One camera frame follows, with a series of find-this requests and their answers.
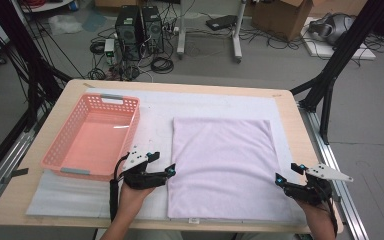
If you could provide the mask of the white metal stand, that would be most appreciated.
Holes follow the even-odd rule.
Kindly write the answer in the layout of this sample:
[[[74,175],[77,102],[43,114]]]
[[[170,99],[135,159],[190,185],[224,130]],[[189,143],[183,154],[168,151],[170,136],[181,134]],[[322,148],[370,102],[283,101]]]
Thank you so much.
[[[185,27],[185,14],[187,12],[187,7],[185,5],[186,0],[180,0],[180,16],[178,19],[180,20],[179,32],[178,32],[178,41],[177,41],[177,55],[179,59],[183,58],[185,53],[185,43],[186,43],[186,27]],[[239,0],[240,5],[238,8],[237,21],[234,26],[234,29],[231,32],[231,38],[234,49],[234,59],[237,63],[242,61],[242,49],[240,43],[240,30],[242,25],[242,20],[246,8],[247,0]]]

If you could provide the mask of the aluminium rail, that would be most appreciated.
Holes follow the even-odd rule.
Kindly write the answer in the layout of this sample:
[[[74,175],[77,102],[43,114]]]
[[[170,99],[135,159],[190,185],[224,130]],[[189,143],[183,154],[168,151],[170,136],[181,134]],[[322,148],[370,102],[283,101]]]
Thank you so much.
[[[318,160],[340,171],[331,145],[326,144],[319,133],[321,121],[318,115],[315,112],[308,112],[301,107],[299,107],[299,112],[310,136],[310,140],[313,143],[313,148],[316,151]],[[348,189],[348,182],[333,180],[332,185],[333,191],[336,191],[341,196],[341,201],[334,201],[334,203],[337,207],[337,213],[339,214],[338,220],[344,227],[343,232],[346,233],[351,240],[369,240],[365,226]]]
[[[37,120],[32,126],[29,126],[27,113],[24,113],[0,144],[0,194],[9,184],[1,184],[1,179],[8,176],[11,171],[19,169],[19,165],[48,115],[48,112],[40,110],[37,114]]]

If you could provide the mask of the pink plastic basket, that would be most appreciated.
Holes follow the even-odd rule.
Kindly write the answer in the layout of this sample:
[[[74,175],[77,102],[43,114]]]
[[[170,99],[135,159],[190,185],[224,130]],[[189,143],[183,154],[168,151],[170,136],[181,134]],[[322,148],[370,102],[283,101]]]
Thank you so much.
[[[41,160],[57,175],[95,181],[112,178],[116,163],[133,145],[140,121],[133,96],[85,93]]]

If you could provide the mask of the lilac printed cloth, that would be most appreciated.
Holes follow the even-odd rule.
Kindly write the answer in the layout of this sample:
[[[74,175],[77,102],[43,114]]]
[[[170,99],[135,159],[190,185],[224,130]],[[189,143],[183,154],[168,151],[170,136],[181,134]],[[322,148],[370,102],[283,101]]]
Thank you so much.
[[[176,118],[168,216],[289,222],[291,204],[268,120]]]

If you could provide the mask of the black metal frame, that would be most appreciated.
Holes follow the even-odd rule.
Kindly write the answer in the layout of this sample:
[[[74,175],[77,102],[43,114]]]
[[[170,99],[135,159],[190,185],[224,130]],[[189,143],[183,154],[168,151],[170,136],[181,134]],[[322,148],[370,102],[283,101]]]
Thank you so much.
[[[39,108],[44,103],[56,103],[63,90],[58,79],[63,83],[68,83],[72,77],[52,66],[39,52],[11,0],[0,0],[0,26],[18,55],[14,55],[1,37],[0,47],[14,66],[18,78],[28,86],[27,110],[0,145],[1,163],[15,138],[24,129],[30,130],[38,122]]]
[[[315,112],[323,101],[319,134],[325,144],[329,144],[328,127],[335,82],[383,15],[384,0],[367,0],[323,70],[313,79],[290,90],[293,95],[308,90],[306,97],[299,102],[299,106],[307,112]]]

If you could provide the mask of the person's left hand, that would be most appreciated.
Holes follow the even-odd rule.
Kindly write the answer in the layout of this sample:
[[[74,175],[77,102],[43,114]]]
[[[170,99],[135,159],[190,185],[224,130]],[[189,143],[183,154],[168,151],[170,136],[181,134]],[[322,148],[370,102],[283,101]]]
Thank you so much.
[[[120,190],[118,212],[122,216],[135,217],[139,213],[146,197],[153,191],[153,188],[142,190],[132,189],[123,183]]]

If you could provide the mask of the white round table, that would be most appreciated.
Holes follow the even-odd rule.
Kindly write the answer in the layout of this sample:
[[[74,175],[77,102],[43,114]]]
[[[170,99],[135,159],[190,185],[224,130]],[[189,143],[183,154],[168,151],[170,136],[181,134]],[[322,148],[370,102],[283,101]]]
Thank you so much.
[[[70,11],[79,9],[77,0],[31,0],[30,2],[20,0],[19,5],[24,13],[44,12],[61,7],[66,7]]]

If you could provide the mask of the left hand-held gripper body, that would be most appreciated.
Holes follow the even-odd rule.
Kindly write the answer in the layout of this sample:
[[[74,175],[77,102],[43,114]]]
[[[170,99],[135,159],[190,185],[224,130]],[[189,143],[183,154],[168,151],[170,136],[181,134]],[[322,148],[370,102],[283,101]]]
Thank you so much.
[[[155,188],[166,184],[168,177],[165,171],[149,173],[146,171],[149,164],[147,160],[148,152],[141,151],[134,147],[128,154],[122,166],[122,176],[124,183],[132,189],[142,190]]]

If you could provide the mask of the brown cardboard box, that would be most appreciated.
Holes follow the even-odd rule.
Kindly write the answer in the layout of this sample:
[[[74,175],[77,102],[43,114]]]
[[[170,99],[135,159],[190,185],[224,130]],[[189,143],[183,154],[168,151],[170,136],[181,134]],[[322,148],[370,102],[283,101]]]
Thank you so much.
[[[313,0],[260,0],[254,5],[252,26],[288,42],[300,35]]]

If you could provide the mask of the black flat box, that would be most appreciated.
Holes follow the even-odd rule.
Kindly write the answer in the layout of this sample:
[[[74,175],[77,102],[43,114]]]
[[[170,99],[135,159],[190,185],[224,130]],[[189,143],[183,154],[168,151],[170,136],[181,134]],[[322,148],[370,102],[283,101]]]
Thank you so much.
[[[206,21],[206,25],[213,31],[229,28],[233,26],[237,21],[235,15],[226,15]]]

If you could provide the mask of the person's right hand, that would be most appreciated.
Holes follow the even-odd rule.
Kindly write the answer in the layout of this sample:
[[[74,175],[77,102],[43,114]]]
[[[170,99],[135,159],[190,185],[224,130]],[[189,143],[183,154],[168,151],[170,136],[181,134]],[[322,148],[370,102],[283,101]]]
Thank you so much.
[[[331,221],[330,213],[323,206],[313,206],[300,200],[297,200],[297,204],[304,211],[308,224]]]

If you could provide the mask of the clear plastic bag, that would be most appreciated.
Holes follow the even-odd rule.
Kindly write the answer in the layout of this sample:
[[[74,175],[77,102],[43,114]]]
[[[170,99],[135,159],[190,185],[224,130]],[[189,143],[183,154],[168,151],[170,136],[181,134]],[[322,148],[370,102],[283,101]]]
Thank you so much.
[[[48,19],[53,35],[74,34],[82,30],[82,24],[74,16],[56,15]]]

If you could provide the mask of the small white device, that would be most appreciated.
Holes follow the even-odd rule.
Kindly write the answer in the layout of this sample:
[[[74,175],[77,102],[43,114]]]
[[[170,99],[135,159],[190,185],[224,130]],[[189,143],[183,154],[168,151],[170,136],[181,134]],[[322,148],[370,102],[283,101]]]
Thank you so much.
[[[107,63],[109,65],[114,65],[116,62],[116,58],[115,58],[115,41],[113,39],[105,40],[104,54],[106,56]]]

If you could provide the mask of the black computer tower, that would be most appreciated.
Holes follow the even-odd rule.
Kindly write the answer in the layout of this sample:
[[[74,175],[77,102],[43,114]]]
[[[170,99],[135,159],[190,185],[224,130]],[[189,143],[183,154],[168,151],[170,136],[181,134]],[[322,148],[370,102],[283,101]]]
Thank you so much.
[[[142,8],[145,39],[148,52],[152,54],[164,51],[162,20],[156,6],[144,6]]]
[[[140,9],[137,5],[123,5],[120,8],[115,30],[123,59],[138,61],[139,45],[144,37]]]

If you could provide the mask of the white floor board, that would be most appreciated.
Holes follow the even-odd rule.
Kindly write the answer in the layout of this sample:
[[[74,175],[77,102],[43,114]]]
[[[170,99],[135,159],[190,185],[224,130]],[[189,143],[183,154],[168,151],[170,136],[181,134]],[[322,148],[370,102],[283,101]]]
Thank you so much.
[[[301,30],[301,38],[312,57],[320,57],[330,59],[334,53],[333,46],[319,37],[316,33],[309,33],[309,23],[313,21],[313,17],[308,17]],[[365,45],[361,44],[360,48],[352,56],[353,60],[374,60],[375,54]]]

